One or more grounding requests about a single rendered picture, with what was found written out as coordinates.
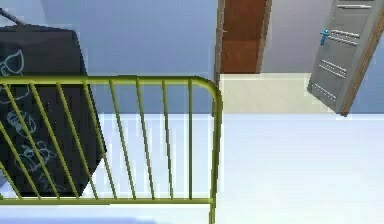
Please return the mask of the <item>brown wooden door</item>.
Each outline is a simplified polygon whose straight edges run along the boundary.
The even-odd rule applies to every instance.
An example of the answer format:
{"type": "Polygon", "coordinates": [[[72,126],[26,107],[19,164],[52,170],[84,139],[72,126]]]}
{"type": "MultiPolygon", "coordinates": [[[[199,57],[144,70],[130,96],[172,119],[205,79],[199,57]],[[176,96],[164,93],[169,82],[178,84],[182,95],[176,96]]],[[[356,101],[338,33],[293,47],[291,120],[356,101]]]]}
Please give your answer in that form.
{"type": "Polygon", "coordinates": [[[261,32],[267,0],[226,0],[221,72],[257,71],[261,32]]]}

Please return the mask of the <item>grey room door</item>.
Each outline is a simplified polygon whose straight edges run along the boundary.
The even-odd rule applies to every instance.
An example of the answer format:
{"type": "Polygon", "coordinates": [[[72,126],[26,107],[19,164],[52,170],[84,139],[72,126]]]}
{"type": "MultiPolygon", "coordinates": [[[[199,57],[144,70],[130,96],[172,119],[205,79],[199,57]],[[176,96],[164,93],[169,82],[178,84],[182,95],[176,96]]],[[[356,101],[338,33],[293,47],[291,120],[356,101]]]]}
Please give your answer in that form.
{"type": "Polygon", "coordinates": [[[384,0],[333,0],[307,90],[346,116],[384,31],[384,0]]]}

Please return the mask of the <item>olive green metal bed frame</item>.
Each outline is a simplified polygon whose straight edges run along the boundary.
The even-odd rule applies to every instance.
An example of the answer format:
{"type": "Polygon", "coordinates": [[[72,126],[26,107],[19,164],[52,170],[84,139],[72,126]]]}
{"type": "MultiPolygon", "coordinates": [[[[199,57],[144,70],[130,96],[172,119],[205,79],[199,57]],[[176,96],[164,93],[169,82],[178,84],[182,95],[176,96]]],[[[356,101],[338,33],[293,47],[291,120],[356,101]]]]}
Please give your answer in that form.
{"type": "Polygon", "coordinates": [[[59,76],[56,79],[54,77],[47,77],[47,76],[24,76],[24,77],[0,77],[0,84],[4,85],[5,91],[7,93],[7,96],[9,97],[11,101],[11,105],[13,109],[16,110],[17,116],[19,119],[22,119],[20,110],[18,106],[15,103],[13,94],[11,93],[9,89],[9,84],[27,84],[30,86],[34,99],[37,101],[39,111],[41,115],[43,116],[43,120],[48,128],[48,133],[50,137],[52,138],[52,141],[54,142],[54,145],[57,149],[57,153],[59,154],[59,158],[61,160],[61,164],[64,168],[64,171],[69,179],[69,182],[71,184],[71,187],[73,189],[73,192],[75,194],[75,197],[60,197],[56,187],[54,186],[54,183],[52,181],[52,178],[49,176],[49,172],[43,164],[42,157],[40,156],[40,153],[37,151],[36,144],[33,142],[32,136],[30,135],[30,131],[27,129],[27,126],[24,122],[24,120],[20,120],[22,123],[22,127],[25,129],[27,137],[30,141],[30,143],[33,146],[34,152],[37,154],[36,156],[39,159],[40,164],[42,165],[42,169],[47,176],[47,179],[53,188],[53,191],[55,193],[55,197],[41,197],[41,195],[37,191],[37,187],[35,186],[33,180],[31,179],[31,176],[29,175],[28,171],[26,170],[24,164],[21,162],[21,159],[19,155],[17,155],[16,148],[14,147],[13,143],[10,140],[10,137],[5,130],[3,124],[0,122],[0,132],[3,134],[3,137],[5,137],[5,140],[7,141],[8,145],[11,147],[11,150],[16,157],[17,161],[20,163],[22,167],[23,174],[26,176],[26,178],[29,181],[29,184],[32,187],[33,192],[35,193],[36,197],[27,197],[24,198],[21,196],[18,188],[14,184],[13,180],[11,180],[8,172],[6,171],[5,167],[3,166],[2,162],[0,162],[0,169],[5,174],[7,180],[10,182],[12,189],[17,195],[17,198],[3,198],[2,194],[0,193],[0,205],[113,205],[113,204],[209,204],[209,224],[215,224],[216,222],[216,205],[217,205],[217,190],[218,190],[218,177],[219,177],[219,159],[220,159],[220,138],[221,138],[221,124],[222,124],[222,112],[223,112],[223,100],[222,100],[222,94],[219,88],[214,84],[212,81],[207,80],[205,78],[199,77],[199,76],[135,76],[135,75],[125,75],[125,76],[59,76]],[[90,178],[90,184],[93,191],[93,198],[80,198],[78,195],[77,190],[75,189],[75,185],[72,179],[72,176],[70,174],[69,169],[67,168],[66,162],[64,161],[64,157],[61,154],[61,151],[59,149],[59,145],[57,142],[57,139],[54,135],[53,129],[48,121],[48,116],[46,115],[46,112],[43,109],[42,102],[40,99],[40,96],[36,90],[35,85],[41,84],[41,85],[56,85],[57,91],[60,95],[62,105],[64,107],[64,112],[67,115],[67,119],[71,128],[71,133],[73,134],[73,137],[75,139],[75,142],[80,150],[80,157],[81,161],[84,163],[83,166],[86,169],[87,175],[90,178]],[[88,163],[85,160],[85,156],[83,154],[82,146],[80,145],[80,138],[77,134],[77,131],[74,126],[74,122],[72,119],[72,115],[69,111],[69,107],[67,105],[66,98],[64,96],[64,91],[62,89],[63,85],[82,85],[83,90],[85,92],[87,102],[89,104],[89,109],[91,110],[91,117],[95,123],[94,130],[96,131],[96,136],[98,137],[99,143],[101,144],[101,129],[99,127],[96,127],[96,112],[94,110],[94,107],[91,106],[91,97],[90,97],[90,91],[88,85],[90,84],[109,84],[109,89],[112,96],[112,102],[114,105],[114,110],[116,114],[117,119],[117,125],[119,127],[119,134],[120,134],[120,141],[122,143],[122,150],[124,152],[125,160],[126,160],[126,168],[127,168],[127,174],[129,178],[129,183],[131,186],[131,194],[132,198],[121,198],[118,197],[115,191],[115,185],[112,179],[112,174],[110,170],[110,166],[108,164],[107,158],[106,158],[106,152],[104,150],[104,146],[100,146],[100,151],[102,153],[103,159],[105,161],[105,166],[107,169],[109,184],[112,190],[113,197],[109,198],[100,198],[96,192],[94,183],[92,181],[92,178],[89,173],[88,169],[88,163]],[[133,85],[136,86],[136,96],[137,96],[137,102],[138,102],[138,108],[140,112],[140,122],[141,122],[141,129],[143,134],[143,143],[144,143],[144,152],[146,156],[146,165],[147,165],[147,173],[148,173],[148,181],[149,181],[149,187],[151,192],[150,198],[137,198],[136,197],[136,191],[133,184],[133,178],[132,178],[132,172],[130,168],[130,164],[128,161],[128,152],[126,149],[126,144],[124,140],[124,133],[122,129],[121,119],[120,119],[120,112],[118,109],[118,104],[115,97],[115,91],[114,91],[114,85],[115,84],[121,84],[121,85],[133,85]],[[169,198],[156,198],[154,193],[154,185],[153,185],[153,177],[152,177],[152,168],[151,168],[151,160],[150,160],[150,154],[148,149],[148,139],[147,139],[147,131],[146,131],[146,125],[145,125],[145,116],[144,116],[144,110],[142,105],[142,97],[141,97],[141,85],[161,85],[162,87],[162,101],[163,101],[163,109],[164,109],[164,121],[165,121],[165,133],[166,133],[166,144],[167,144],[167,158],[168,158],[168,181],[169,181],[169,198]],[[188,96],[189,96],[189,106],[188,106],[188,121],[189,121],[189,196],[188,198],[174,198],[174,192],[173,192],[173,185],[172,185],[172,160],[170,157],[170,142],[169,142],[169,114],[167,109],[167,95],[166,95],[166,86],[170,85],[187,85],[188,86],[188,96]],[[213,106],[212,106],[212,116],[214,118],[214,125],[213,125],[213,142],[212,142],[212,162],[211,162],[211,180],[210,180],[210,196],[208,198],[195,198],[193,197],[193,165],[192,165],[192,157],[193,157],[193,94],[192,89],[193,85],[199,85],[201,87],[204,87],[207,91],[210,92],[212,98],[213,98],[213,106]]]}

